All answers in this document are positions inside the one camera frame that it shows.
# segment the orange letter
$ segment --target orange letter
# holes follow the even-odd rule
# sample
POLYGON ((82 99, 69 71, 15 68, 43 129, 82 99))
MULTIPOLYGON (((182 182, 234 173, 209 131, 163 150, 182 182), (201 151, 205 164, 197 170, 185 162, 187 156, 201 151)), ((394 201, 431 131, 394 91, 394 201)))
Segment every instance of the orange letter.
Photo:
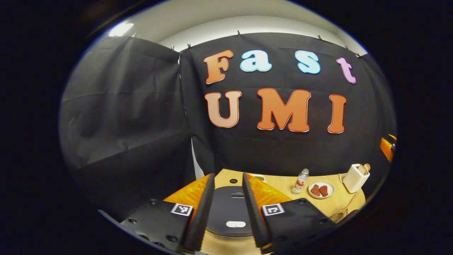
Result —
POLYGON ((220 93, 208 93, 204 96, 207 101, 207 113, 211 122, 220 128, 231 128, 237 124, 239 120, 239 98, 242 93, 240 91, 228 91, 225 97, 230 102, 230 116, 228 118, 220 117, 219 99, 222 97, 220 93))
POLYGON ((223 71, 228 70, 228 60, 224 57, 229 59, 232 58, 233 52, 227 49, 204 59, 203 62, 207 65, 206 84, 216 83, 225 79, 225 74, 220 73, 220 68, 222 68, 223 71))
POLYGON ((272 123, 272 115, 282 130, 285 128, 291 115, 293 118, 288 125, 288 129, 293 132, 307 132, 310 126, 307 124, 308 100, 310 92, 306 90, 294 90, 287 104, 283 102, 277 90, 274 88, 262 88, 258 90, 258 95, 263 100, 263 113, 258 128, 262 130, 272 130, 275 125, 272 123))
POLYGON ((340 95, 330 95, 329 99, 332 102, 332 123, 327 131, 333 134, 343 133, 343 112, 346 98, 340 95))

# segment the plastic water bottle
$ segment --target plastic water bottle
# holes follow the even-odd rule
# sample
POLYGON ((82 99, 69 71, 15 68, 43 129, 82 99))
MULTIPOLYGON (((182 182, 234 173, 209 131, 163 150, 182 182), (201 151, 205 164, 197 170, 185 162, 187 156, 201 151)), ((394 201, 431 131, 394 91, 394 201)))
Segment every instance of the plastic water bottle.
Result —
POLYGON ((305 183, 307 183, 307 180, 308 180, 308 169, 305 168, 302 170, 299 176, 297 176, 296 184, 294 184, 291 193, 293 193, 294 195, 299 194, 302 191, 302 188, 305 186, 305 183))

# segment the meat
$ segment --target meat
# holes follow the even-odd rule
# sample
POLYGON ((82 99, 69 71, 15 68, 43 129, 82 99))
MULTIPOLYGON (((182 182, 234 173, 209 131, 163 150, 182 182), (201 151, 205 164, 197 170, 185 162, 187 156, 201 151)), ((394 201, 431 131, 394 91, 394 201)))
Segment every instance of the meat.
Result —
POLYGON ((319 188, 319 191, 321 192, 321 195, 322 195, 322 196, 327 196, 327 195, 328 195, 328 193, 327 193, 327 186, 326 186, 326 185, 321 186, 321 187, 319 188))
POLYGON ((319 186, 317 184, 315 184, 310 191, 315 196, 320 196, 321 195, 321 192, 319 191, 319 186))

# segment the cutout letter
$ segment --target cutout letter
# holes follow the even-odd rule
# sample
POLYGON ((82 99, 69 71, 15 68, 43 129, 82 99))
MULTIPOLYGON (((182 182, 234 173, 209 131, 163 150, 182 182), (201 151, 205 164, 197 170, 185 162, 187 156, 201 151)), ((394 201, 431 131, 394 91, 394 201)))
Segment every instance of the cutout letter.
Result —
POLYGON ((330 95, 329 99, 332 102, 332 122, 327 128, 327 131, 333 134, 343 133, 343 113, 346 98, 340 95, 330 95))
POLYGON ((274 88, 262 88, 258 90, 258 95, 263 101, 261 122, 257 127, 261 130, 273 130, 275 125, 272 123, 274 115, 277 126, 282 130, 285 128, 289 118, 292 117, 288 129, 293 132, 307 132, 310 126, 307 124, 308 100, 310 92, 306 90, 294 90, 285 104, 277 90, 274 88))
POLYGON ((300 63, 297 64, 297 67, 302 71, 302 73, 309 74, 318 74, 321 71, 321 66, 319 65, 318 56, 310 51, 298 50, 294 54, 297 61, 300 63))
POLYGON ((253 72, 259 70, 260 72, 267 72, 272 68, 265 51, 250 50, 242 54, 242 58, 244 59, 240 64, 242 71, 253 72))
POLYGON ((337 59, 337 63, 341 65, 341 69, 343 69, 343 74, 346 80, 352 84, 356 83, 356 78, 351 74, 351 65, 346 63, 346 59, 339 58, 337 59))
POLYGON ((225 97, 230 102, 230 116, 228 118, 220 117, 219 99, 222 97, 220 93, 208 93, 204 96, 207 101, 207 113, 211 122, 220 128, 231 128, 237 124, 239 120, 239 98, 242 93, 240 91, 228 91, 225 97))
POLYGON ((228 70, 228 60, 225 57, 229 59, 232 58, 233 52, 227 49, 204 59, 203 62, 207 65, 206 84, 216 83, 225 79, 225 74, 220 73, 220 68, 222 68, 223 71, 228 70))

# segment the black curtain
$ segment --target black curtain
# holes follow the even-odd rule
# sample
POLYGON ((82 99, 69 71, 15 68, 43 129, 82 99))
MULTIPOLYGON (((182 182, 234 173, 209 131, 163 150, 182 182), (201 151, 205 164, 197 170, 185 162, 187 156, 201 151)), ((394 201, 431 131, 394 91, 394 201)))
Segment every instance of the black curtain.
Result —
POLYGON ((178 58, 143 39, 103 38, 64 91, 59 133, 69 171, 117 221, 195 180, 178 58))
POLYGON ((296 176, 303 168, 313 176, 348 171, 353 163, 372 167, 367 186, 379 181, 390 168, 389 163, 376 163, 383 153, 379 144, 384 133, 395 130, 395 116, 384 75, 371 58, 358 58, 353 52, 316 38, 283 33, 255 33, 229 36, 198 44, 181 52, 181 82, 187 117, 192 127, 196 159, 205 173, 222 168, 271 175, 296 176), (204 59, 225 50, 234 55, 228 59, 228 70, 222 81, 206 84, 207 64, 204 59), (263 50, 272 68, 267 72, 244 72, 241 55, 249 50, 263 50), (315 53, 321 66, 318 74, 301 72, 294 53, 315 53), (338 58, 352 66, 356 83, 344 77, 338 58), (275 88, 286 103, 295 89, 311 93, 308 101, 308 132, 259 130, 262 101, 260 88, 275 88), (218 92, 219 112, 229 113, 225 92, 239 90, 239 121, 232 128, 211 123, 204 95, 218 92), (328 132, 332 120, 329 96, 339 94, 347 99, 341 134, 328 132))

